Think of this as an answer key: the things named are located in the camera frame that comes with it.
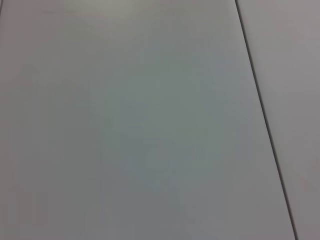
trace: white wall panel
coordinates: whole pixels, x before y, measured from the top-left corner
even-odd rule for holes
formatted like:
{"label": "white wall panel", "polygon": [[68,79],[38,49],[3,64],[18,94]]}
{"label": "white wall panel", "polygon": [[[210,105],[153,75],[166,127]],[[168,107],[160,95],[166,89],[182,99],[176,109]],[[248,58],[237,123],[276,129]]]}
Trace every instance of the white wall panel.
{"label": "white wall panel", "polygon": [[238,2],[297,234],[320,239],[320,2]]}
{"label": "white wall panel", "polygon": [[0,239],[292,240],[233,0],[6,0]]}

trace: gray surface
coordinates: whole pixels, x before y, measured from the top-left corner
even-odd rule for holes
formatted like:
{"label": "gray surface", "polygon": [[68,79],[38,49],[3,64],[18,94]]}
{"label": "gray surface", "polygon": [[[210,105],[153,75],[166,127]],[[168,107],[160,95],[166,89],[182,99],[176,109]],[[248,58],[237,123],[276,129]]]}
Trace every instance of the gray surface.
{"label": "gray surface", "polygon": [[2,10],[0,239],[293,239],[233,0]]}
{"label": "gray surface", "polygon": [[320,2],[238,2],[297,234],[320,239]]}

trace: white board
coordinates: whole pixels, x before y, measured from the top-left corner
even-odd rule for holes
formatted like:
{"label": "white board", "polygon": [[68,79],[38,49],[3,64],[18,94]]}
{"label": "white board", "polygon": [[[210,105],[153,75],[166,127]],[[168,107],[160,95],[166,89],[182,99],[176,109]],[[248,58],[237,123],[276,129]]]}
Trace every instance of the white board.
{"label": "white board", "polygon": [[0,114],[0,239],[293,239],[232,0],[7,0]]}

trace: dark line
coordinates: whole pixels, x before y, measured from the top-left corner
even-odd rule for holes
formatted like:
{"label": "dark line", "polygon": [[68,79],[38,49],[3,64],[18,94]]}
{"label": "dark line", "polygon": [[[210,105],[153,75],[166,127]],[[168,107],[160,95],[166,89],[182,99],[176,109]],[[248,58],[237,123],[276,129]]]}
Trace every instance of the dark line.
{"label": "dark line", "polygon": [[1,16],[1,10],[2,10],[3,4],[4,4],[4,0],[0,0],[0,16]]}
{"label": "dark line", "polygon": [[241,24],[241,28],[242,28],[242,32],[243,32],[244,42],[245,42],[246,50],[248,52],[249,61],[250,61],[250,65],[251,65],[251,69],[252,69],[252,73],[253,73],[253,78],[254,78],[256,90],[257,90],[257,93],[258,93],[258,97],[259,97],[259,100],[260,100],[260,104],[261,104],[261,109],[262,109],[262,114],[263,114],[263,117],[264,117],[266,130],[267,130],[268,135],[269,135],[269,139],[270,139],[270,143],[271,143],[272,152],[273,152],[273,155],[274,155],[276,168],[277,168],[278,173],[279,173],[279,178],[280,178],[280,182],[281,182],[281,186],[282,186],[282,190],[283,190],[283,195],[284,195],[286,207],[288,209],[289,218],[290,218],[290,221],[291,221],[294,238],[295,238],[295,240],[299,240],[298,234],[297,234],[297,229],[296,229],[296,224],[295,224],[295,221],[294,221],[294,217],[293,217],[292,210],[291,210],[290,203],[289,203],[289,199],[288,199],[288,194],[287,194],[284,178],[283,178],[283,175],[282,175],[282,172],[281,172],[281,169],[280,169],[280,165],[279,165],[279,160],[278,160],[278,155],[277,155],[277,152],[276,152],[275,143],[274,143],[273,137],[271,135],[269,122],[268,122],[267,115],[266,115],[265,106],[264,106],[264,103],[263,103],[262,98],[261,98],[261,91],[260,91],[259,84],[258,84],[258,81],[257,81],[257,75],[256,75],[254,63],[253,63],[253,60],[252,60],[251,51],[250,51],[250,48],[249,48],[249,45],[248,45],[247,34],[246,34],[246,30],[245,30],[245,26],[244,26],[243,18],[242,18],[242,15],[241,15],[241,11],[240,11],[238,0],[235,0],[235,5],[236,5],[236,10],[237,10],[238,15],[239,15],[239,20],[240,20],[240,24]]}

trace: white panel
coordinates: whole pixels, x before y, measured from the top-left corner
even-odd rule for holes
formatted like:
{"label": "white panel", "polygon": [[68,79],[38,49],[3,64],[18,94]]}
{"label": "white panel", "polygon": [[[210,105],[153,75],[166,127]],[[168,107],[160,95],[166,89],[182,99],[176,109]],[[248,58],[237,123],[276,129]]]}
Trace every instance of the white panel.
{"label": "white panel", "polygon": [[239,6],[297,234],[320,239],[320,1]]}
{"label": "white panel", "polygon": [[293,239],[233,0],[6,0],[0,113],[0,239]]}

